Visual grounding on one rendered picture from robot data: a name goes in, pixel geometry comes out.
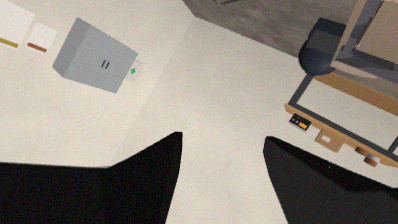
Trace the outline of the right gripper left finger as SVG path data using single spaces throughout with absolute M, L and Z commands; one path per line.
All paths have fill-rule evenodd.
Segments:
M 0 224 L 165 224 L 183 133 L 108 168 L 0 162 Z

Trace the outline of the grey rectangular table frame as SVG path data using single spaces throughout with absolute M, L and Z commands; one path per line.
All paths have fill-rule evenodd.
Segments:
M 398 64 L 354 49 L 380 1 L 367 0 L 346 45 L 341 47 L 335 60 L 398 84 Z

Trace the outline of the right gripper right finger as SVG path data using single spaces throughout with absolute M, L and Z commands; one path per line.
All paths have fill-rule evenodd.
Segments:
M 398 187 L 274 136 L 266 136 L 263 156 L 288 224 L 398 224 Z

